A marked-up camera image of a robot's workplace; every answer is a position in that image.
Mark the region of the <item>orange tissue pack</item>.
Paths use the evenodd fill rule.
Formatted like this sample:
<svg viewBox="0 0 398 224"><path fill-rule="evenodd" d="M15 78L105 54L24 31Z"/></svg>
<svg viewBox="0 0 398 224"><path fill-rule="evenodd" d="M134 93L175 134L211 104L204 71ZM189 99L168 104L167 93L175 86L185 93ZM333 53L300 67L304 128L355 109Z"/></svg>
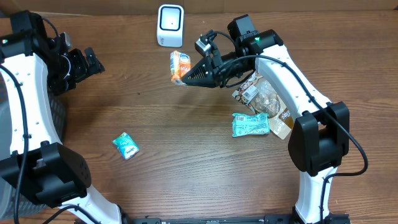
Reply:
<svg viewBox="0 0 398 224"><path fill-rule="evenodd" d="M174 50L170 54L170 76L176 85L185 85L182 77L191 70L190 57L187 54Z"/></svg>

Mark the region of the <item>beige Pantree snack bag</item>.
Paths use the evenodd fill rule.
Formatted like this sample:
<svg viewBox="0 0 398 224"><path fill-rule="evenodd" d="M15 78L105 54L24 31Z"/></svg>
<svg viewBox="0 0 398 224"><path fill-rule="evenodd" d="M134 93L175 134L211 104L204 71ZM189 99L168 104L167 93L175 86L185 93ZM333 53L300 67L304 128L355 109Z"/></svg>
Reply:
<svg viewBox="0 0 398 224"><path fill-rule="evenodd" d="M267 113L270 130L279 138L285 139L291 132L294 122L290 111L271 84L258 72L253 72L232 93L232 97L254 114Z"/></svg>

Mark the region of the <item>teal snack packet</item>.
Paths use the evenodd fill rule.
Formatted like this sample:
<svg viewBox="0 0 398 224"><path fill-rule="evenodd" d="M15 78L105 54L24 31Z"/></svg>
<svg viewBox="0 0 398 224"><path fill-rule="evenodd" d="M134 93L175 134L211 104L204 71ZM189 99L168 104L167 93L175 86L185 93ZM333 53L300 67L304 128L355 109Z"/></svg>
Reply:
<svg viewBox="0 0 398 224"><path fill-rule="evenodd" d="M267 113L259 113L249 116L241 113L233 113L232 137L247 135L263 135L270 133L269 120Z"/></svg>

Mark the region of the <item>teal tissue pack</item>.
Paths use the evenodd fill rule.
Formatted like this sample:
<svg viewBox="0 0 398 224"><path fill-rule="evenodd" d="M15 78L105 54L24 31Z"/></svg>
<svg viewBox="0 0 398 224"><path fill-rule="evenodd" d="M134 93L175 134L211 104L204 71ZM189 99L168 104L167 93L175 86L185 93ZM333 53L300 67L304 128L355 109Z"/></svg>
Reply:
<svg viewBox="0 0 398 224"><path fill-rule="evenodd" d="M130 159L139 152L139 146L133 141L130 135L125 132L113 140L113 144L124 159Z"/></svg>

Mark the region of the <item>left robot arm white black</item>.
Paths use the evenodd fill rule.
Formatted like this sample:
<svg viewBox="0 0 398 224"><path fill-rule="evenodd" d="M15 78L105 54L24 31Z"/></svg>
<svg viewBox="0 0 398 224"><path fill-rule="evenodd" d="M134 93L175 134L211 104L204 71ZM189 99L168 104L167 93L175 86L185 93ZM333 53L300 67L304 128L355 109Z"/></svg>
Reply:
<svg viewBox="0 0 398 224"><path fill-rule="evenodd" d="M87 162L63 145L49 94L61 95L104 71L92 48L73 49L66 33L49 37L48 20L21 11L10 17L12 34L1 37L1 75L11 112L10 155L1 177L15 189L13 219L21 199L71 212L85 223L127 223L119 205L95 189Z"/></svg>

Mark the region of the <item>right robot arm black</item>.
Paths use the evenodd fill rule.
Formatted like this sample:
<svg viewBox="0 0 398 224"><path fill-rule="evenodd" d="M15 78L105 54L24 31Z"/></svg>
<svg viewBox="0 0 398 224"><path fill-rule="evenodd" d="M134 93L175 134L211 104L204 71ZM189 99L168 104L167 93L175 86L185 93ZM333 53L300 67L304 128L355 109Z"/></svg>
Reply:
<svg viewBox="0 0 398 224"><path fill-rule="evenodd" d="M349 109L323 96L290 58L274 30L259 32L243 15L227 26L234 52L221 55L210 30L195 42L202 59L183 76L189 86L226 86L250 70L262 75L290 112L294 125L288 150L300 171L298 200L290 215L266 215L265 223L349 223L328 209L331 181L349 151Z"/></svg>

